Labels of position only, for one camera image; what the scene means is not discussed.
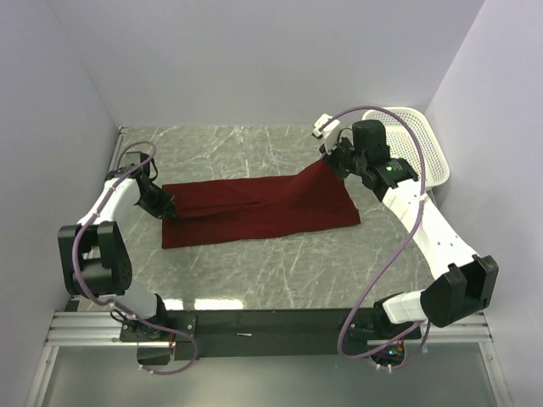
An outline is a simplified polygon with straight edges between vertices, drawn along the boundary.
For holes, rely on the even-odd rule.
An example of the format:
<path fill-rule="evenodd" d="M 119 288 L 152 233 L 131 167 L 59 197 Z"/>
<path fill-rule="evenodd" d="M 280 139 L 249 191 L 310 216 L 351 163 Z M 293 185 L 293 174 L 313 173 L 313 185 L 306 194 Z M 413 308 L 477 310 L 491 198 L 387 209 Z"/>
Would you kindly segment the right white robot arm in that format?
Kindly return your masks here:
<path fill-rule="evenodd" d="M 415 158 L 392 153 L 389 127 L 379 120 L 359 120 L 345 137 L 344 126 L 323 115 L 313 134 L 322 140 L 322 159 L 337 175 L 358 176 L 362 184 L 407 229 L 398 248 L 415 243 L 428 263 L 432 283 L 421 290 L 393 294 L 375 305 L 372 328 L 383 338 L 393 337 L 403 324 L 428 321 L 445 327 L 487 309 L 499 266 L 480 256 L 454 231 L 428 196 L 426 160 L 416 133 L 397 114 Z"/>

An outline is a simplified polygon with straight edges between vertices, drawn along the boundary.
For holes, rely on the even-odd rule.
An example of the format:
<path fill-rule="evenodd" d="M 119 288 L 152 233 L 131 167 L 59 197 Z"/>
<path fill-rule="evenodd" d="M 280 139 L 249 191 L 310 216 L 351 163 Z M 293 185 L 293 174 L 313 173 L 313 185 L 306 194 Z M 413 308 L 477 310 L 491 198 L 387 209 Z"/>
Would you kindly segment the dark red polo shirt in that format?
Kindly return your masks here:
<path fill-rule="evenodd" d="M 291 176 L 166 185 L 177 216 L 162 222 L 164 249 L 267 239 L 357 226 L 344 182 L 321 160 Z"/>

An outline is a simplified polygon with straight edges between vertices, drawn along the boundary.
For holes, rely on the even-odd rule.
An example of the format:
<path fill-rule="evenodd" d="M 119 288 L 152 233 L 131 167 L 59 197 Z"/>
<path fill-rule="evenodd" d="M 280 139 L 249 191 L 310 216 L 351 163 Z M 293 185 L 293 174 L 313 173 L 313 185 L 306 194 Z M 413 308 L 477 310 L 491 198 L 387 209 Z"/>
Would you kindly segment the white perforated plastic basket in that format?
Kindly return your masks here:
<path fill-rule="evenodd" d="M 450 168 L 426 117 L 416 109 L 408 107 L 388 107 L 388 111 L 400 117 L 411 129 L 422 151 L 425 164 L 425 188 L 431 190 L 444 184 L 450 177 Z M 371 109 L 363 116 L 364 120 L 380 121 L 387 133 L 387 144 L 391 156 L 403 158 L 420 175 L 421 166 L 417 148 L 407 129 L 388 114 Z"/>

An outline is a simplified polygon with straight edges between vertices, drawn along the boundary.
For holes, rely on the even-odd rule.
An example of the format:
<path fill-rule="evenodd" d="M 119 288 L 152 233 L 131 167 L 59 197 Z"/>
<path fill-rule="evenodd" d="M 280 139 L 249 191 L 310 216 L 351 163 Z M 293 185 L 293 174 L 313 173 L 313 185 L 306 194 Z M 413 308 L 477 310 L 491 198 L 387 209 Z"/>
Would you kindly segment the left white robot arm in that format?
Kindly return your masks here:
<path fill-rule="evenodd" d="M 173 195 L 158 187 L 154 157 L 131 152 L 106 175 L 97 202 L 74 225 L 59 229 L 58 245 L 68 293 L 110 306 L 130 319 L 149 340 L 164 338 L 170 321 L 162 298 L 132 280 L 132 262 L 120 221 L 135 206 L 155 219 L 174 219 Z"/>

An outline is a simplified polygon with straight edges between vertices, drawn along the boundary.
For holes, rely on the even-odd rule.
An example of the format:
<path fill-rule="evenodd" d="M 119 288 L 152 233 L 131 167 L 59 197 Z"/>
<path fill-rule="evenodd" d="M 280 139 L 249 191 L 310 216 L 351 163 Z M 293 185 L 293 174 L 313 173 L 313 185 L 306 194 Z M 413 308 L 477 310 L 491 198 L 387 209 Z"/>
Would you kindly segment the aluminium frame rail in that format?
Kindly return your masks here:
<path fill-rule="evenodd" d="M 246 310 L 220 309 L 204 311 L 172 311 L 169 318 L 182 320 L 178 331 L 192 335 L 212 328 L 233 334 L 256 333 L 325 333 L 335 339 L 343 326 L 340 309 Z M 108 312 L 57 312 L 54 314 L 46 342 L 53 346 L 83 344 L 110 345 L 120 341 L 122 322 Z M 444 328 L 432 326 L 429 343 L 491 343 L 493 337 L 482 314 L 471 315 Z"/>

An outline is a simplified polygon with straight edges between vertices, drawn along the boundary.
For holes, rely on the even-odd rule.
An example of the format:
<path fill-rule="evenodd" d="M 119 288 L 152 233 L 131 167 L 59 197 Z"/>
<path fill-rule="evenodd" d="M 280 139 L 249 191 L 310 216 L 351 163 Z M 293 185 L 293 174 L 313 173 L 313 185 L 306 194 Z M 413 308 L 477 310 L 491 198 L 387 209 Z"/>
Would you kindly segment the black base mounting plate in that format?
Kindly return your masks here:
<path fill-rule="evenodd" d="M 368 341 L 387 341 L 413 322 L 381 322 L 373 308 L 358 309 L 344 336 L 344 352 L 367 351 Z M 194 338 L 199 357 L 298 356 L 337 354 L 337 340 L 350 309 L 168 310 L 165 326 Z M 122 343 L 173 343 L 174 360 L 190 360 L 190 340 L 123 321 Z"/>

